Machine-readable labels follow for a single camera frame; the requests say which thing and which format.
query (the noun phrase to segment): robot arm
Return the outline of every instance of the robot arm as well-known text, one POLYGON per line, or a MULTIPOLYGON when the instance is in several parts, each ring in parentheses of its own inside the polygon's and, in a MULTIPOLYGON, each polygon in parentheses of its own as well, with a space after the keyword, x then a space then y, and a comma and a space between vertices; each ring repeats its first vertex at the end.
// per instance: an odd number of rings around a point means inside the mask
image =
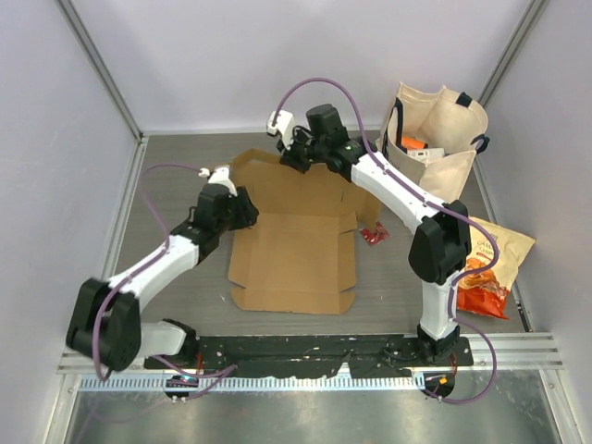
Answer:
MULTIPOLYGON (((227 230, 247 228, 256 222, 258 211, 244 187, 236 188, 229 167, 207 172, 208 183, 199 194, 190 216, 168 237, 166 254, 124 285, 112 300, 101 325, 101 364, 121 371, 138 356, 172 356, 175 364, 190 362, 197 349, 195 330, 165 319, 142 323, 140 315, 148 302, 164 287, 202 262, 217 246, 227 230)), ((93 324, 106 295, 134 270, 153 260, 166 248, 164 243, 138 264, 101 281, 91 278, 80 287, 70 320, 66 344, 86 356, 93 355, 93 324)))
MULTIPOLYGON (((362 138, 349 137, 332 105, 320 105, 306 113, 310 130, 296 127, 293 115, 287 111, 281 110, 275 123, 274 116, 272 113, 267 122, 267 133, 281 136, 277 148, 282 155, 282 164, 302 173, 312 163, 326 164, 329 170, 374 194, 412 232, 409 263, 422 280, 424 303, 417 333, 427 360, 445 353, 460 334, 457 324, 449 317, 448 304, 451 282, 464 269, 466 256, 471 251, 469 228, 421 203, 410 189, 429 202, 468 216, 466 207, 459 201, 446 204, 422 190, 372 146, 374 156, 384 166, 379 167, 366 152, 362 138), (393 180, 386 170, 407 187, 393 180)), ((451 307, 453 314, 456 313, 456 290, 451 307)))

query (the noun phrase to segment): canvas tote bag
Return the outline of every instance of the canvas tote bag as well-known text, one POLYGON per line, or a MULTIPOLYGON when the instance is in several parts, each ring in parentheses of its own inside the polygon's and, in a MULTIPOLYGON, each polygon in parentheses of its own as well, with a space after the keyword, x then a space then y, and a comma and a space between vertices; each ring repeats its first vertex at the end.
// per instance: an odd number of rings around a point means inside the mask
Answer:
POLYGON ((487 114, 464 92, 442 87, 419 92, 401 83, 376 146, 401 173, 424 190, 452 202, 463 192, 475 155, 487 148, 487 114), (443 148, 446 156, 422 162, 407 155, 402 136, 443 148))

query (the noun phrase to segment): red packet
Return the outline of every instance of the red packet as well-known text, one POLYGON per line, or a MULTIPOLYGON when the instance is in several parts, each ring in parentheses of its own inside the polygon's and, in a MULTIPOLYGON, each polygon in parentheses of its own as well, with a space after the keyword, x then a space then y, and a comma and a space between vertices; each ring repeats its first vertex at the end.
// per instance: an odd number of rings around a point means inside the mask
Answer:
POLYGON ((386 228, 382 226, 380 222, 376 222, 376 227, 374 232, 370 231, 368 228, 362 228, 360 230, 362 233, 362 237, 366 239, 368 245, 378 245, 384 239, 389 238, 390 234, 386 228))

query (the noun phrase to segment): cardboard box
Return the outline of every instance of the cardboard box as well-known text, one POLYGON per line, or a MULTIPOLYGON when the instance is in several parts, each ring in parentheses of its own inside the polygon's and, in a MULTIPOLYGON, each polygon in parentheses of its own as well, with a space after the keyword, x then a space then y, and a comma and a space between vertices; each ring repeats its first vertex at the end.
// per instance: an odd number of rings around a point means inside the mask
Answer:
POLYGON ((234 233, 234 302, 242 310, 345 313, 354 299, 357 221, 373 227, 380 201, 324 165, 301 174, 254 149, 234 159, 232 180, 260 213, 253 228, 234 233))

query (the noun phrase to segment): orange snack bag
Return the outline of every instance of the orange snack bag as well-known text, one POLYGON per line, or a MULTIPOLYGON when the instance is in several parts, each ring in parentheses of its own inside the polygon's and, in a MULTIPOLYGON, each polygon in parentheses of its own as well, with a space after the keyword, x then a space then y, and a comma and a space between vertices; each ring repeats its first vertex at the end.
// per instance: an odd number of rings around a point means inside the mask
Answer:
MULTIPOLYGON (((518 275, 518 267, 535 243, 524 234, 502 228, 485 220, 471 217, 486 229, 499 247, 499 260, 489 270, 464 277, 459 282, 457 307, 478 315, 508 319, 503 313, 506 298, 518 275)), ((471 227, 473 250, 467 256, 465 270, 485 266, 493 259, 493 248, 487 238, 471 227)))

